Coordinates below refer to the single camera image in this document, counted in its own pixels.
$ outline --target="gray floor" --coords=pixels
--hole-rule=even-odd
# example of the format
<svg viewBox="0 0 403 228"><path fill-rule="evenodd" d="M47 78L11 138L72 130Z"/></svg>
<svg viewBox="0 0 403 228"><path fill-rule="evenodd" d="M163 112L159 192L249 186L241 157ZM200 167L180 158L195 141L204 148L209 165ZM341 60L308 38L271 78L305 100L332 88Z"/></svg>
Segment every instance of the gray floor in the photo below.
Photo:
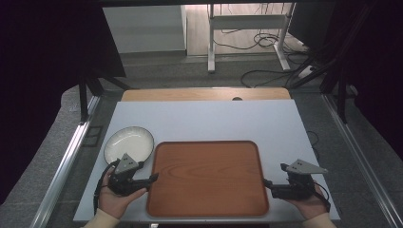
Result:
<svg viewBox="0 0 403 228"><path fill-rule="evenodd" d="M138 88L243 86L240 77L255 69L280 70L275 54L219 56L216 73L207 73L205 57L163 56L122 57L127 78L123 82ZM288 76L274 73L248 75L244 82L250 86L284 86ZM348 144L344 141L335 119L318 91L321 78L290 90L297 103L307 134L318 153L318 161L330 172L325 176L341 216L338 227L391 227L378 201L359 169ZM101 97L89 133L100 130L100 140L85 138L68 176L64 191L58 199L48 227L80 227L72 221L75 209L99 153L114 105L122 91L103 81L107 89ZM365 153L376 175L391 196L399 212L403 211L403 162L354 106L354 98L347 100L348 126ZM6 202L0 207L1 227L29 227L48 186L59 166L69 141L80 121L78 87L65 92L62 108L38 150L34 160L14 187ZM120 227L142 225L121 224ZM298 224L271 224L271 227L299 227Z"/></svg>

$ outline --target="wooden tray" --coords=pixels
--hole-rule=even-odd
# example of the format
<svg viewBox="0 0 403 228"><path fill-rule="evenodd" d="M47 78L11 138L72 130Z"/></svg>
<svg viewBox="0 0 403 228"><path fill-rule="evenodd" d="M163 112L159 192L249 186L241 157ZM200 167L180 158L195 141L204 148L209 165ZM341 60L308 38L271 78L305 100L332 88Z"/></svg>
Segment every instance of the wooden tray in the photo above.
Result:
<svg viewBox="0 0 403 228"><path fill-rule="evenodd" d="M252 217L267 213L258 147L250 141L162 142L148 193L153 217Z"/></svg>

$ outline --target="white table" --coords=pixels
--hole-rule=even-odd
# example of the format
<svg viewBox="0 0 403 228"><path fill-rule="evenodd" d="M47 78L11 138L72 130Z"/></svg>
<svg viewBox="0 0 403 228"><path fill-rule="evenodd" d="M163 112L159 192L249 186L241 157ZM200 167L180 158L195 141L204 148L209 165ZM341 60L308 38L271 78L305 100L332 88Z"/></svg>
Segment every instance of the white table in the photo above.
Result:
<svg viewBox="0 0 403 228"><path fill-rule="evenodd" d="M162 142L244 141L257 144L263 176L275 184L288 183L280 164L302 159L317 164L312 146L299 117L294 100L268 101L197 101L197 102L119 102L114 111L105 141L95 162L85 193L74 217L87 221L93 217L92 197L97 181L106 168L104 147L118 130L137 125ZM135 179L151 174L154 154L138 171ZM313 175L324 186L322 175ZM303 220L298 210L282 199L273 199L267 189L270 209L262 217L251 218L152 218L145 210L147 194L131 203L122 221L140 223L231 223L286 222ZM331 219L339 219L332 197Z"/></svg>

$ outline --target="wire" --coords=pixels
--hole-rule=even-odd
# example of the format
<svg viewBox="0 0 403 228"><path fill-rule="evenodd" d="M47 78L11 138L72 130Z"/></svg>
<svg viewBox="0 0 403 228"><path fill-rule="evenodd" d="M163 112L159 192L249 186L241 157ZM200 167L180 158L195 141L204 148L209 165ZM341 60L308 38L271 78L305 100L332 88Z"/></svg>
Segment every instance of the wire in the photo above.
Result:
<svg viewBox="0 0 403 228"><path fill-rule="evenodd" d="M101 188L103 187L102 186L102 183L103 183L103 181L104 181L104 176L106 175L106 173L107 173L107 171L109 170L109 168L111 168L112 166L116 166L117 164L119 164L119 159L118 160L116 160L116 161L113 161L113 162L111 162L107 167L106 167L106 169L104 170L104 172L102 173L102 176L100 177L100 179L98 180L98 183L97 183L97 187L95 188L95 191L94 191L94 198L93 198L93 207L94 207L94 215L97 213L97 208L98 208L98 199L99 199L99 197L100 197L100 194L101 194Z"/></svg>
<svg viewBox="0 0 403 228"><path fill-rule="evenodd" d="M283 78L283 77L286 77L286 76L290 76L290 77L287 79L287 81L285 82L285 85L283 86L283 87L287 88L287 85L288 85L288 83L290 82L290 80L291 80L293 74L296 73L296 72L299 72L300 70L302 70L303 68L307 67L307 66L310 65L311 63L312 63L312 59L308 58L307 60L304 61L304 63L302 63L299 67L297 67L297 69L294 69L294 70L291 70L291 71L274 71L274 70L267 70L267 69L255 69L255 70L247 71L247 72L243 73L242 76L240 76L240 83L241 83L242 85L244 85L245 87L252 88L250 85L248 85L247 83L244 82L244 79L245 79L245 77L246 77L247 75L249 75L249 74L251 74L251 73L256 73L256 72L279 73L279 74L286 74L286 75L283 75L283 76L281 76L281 77L277 77L277 78L275 78L275 79L270 79L270 80L267 81L267 82L257 84L257 85L255 85L255 86L253 86L253 87L266 85L266 84L271 83L271 82L273 82L273 81L275 81L275 80L277 80L277 79L280 79L280 78Z"/></svg>
<svg viewBox="0 0 403 228"><path fill-rule="evenodd" d="M322 185L315 182L317 186L319 186L326 193L326 200L329 200L329 192Z"/></svg>
<svg viewBox="0 0 403 228"><path fill-rule="evenodd" d="M307 56L308 55L308 53L288 53L287 55L286 55L286 58L287 58L287 60L289 61L289 62L291 62L291 63L293 63L293 64L296 64L296 65L301 65L301 64L303 64L303 62L302 63L299 63L299 62L296 62L296 61L294 61L294 60L292 60L290 57L291 56L296 56L296 55L303 55L303 56Z"/></svg>
<svg viewBox="0 0 403 228"><path fill-rule="evenodd" d="M319 136L317 135L316 132L314 132L314 131L306 131L306 132L307 132L307 133L314 134L315 137L317 138L317 140L316 140L314 143L312 143L312 146L314 146L314 145L316 145L317 143L319 143Z"/></svg>
<svg viewBox="0 0 403 228"><path fill-rule="evenodd" d="M285 82L284 87L289 88L289 86L287 86L287 85L288 85L289 82L291 82L292 78L297 77L296 73L301 72L304 68L306 68L308 65L310 65L313 61L314 61L314 59L312 57L309 57L301 65L299 65L299 67L297 69L293 70L291 77L289 77L287 82Z"/></svg>
<svg viewBox="0 0 403 228"><path fill-rule="evenodd" d="M259 7L258 7L258 9L255 11L255 13L256 13L259 9L261 9L261 13L263 13L263 6L262 6L262 4L259 5ZM267 10L268 10L268 4L267 4L267 6L266 6L265 13L267 13ZM208 5L207 5L207 18L208 18L208 22L210 23L210 11L209 11ZM234 30L230 30L230 31L224 31L224 30L222 29L222 30L221 30L221 33L223 33L223 34L229 34L229 33L237 32L237 31L240 31L240 30L242 30L242 29L234 29ZM251 49L251 48L254 48L254 47L256 47L256 46L260 46L261 48L269 48L269 47L273 46L276 41L278 41L278 36L275 36L275 35L270 34L270 33L261 32L261 29L260 29L259 32L254 36L253 39L254 39L255 44L252 45L251 47L235 47L235 46L231 46L231 45L220 44L220 43L216 42L214 39L213 39L213 42L214 42L216 45L218 45L218 46L228 47L228 48L234 48L234 49L242 49L242 50ZM270 42L270 44L265 45L265 44L262 43L262 41Z"/></svg>
<svg viewBox="0 0 403 228"><path fill-rule="evenodd" d="M256 9L256 11L255 11L253 14L256 14L256 12L257 12L262 6L263 6L263 4L260 3L258 9Z"/></svg>

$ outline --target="hand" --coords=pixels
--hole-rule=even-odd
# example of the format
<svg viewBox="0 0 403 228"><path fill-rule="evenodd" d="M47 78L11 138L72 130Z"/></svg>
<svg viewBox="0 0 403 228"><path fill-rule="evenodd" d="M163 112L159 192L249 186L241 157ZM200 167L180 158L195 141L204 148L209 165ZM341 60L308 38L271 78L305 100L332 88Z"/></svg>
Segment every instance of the hand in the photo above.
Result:
<svg viewBox="0 0 403 228"><path fill-rule="evenodd" d="M103 178L102 186L104 187L101 189L100 192L99 208L112 217L120 219L124 215L128 204L142 196L147 190L145 188L142 188L127 197L117 196L115 193L112 192L112 190L107 187L109 176L112 172L113 168L109 169Z"/></svg>
<svg viewBox="0 0 403 228"><path fill-rule="evenodd" d="M317 184L315 184L315 190L323 196L323 193ZM294 204L305 219L312 219L321 214L327 213L326 206L316 196L311 196L309 199L305 200L286 199L286 201Z"/></svg>

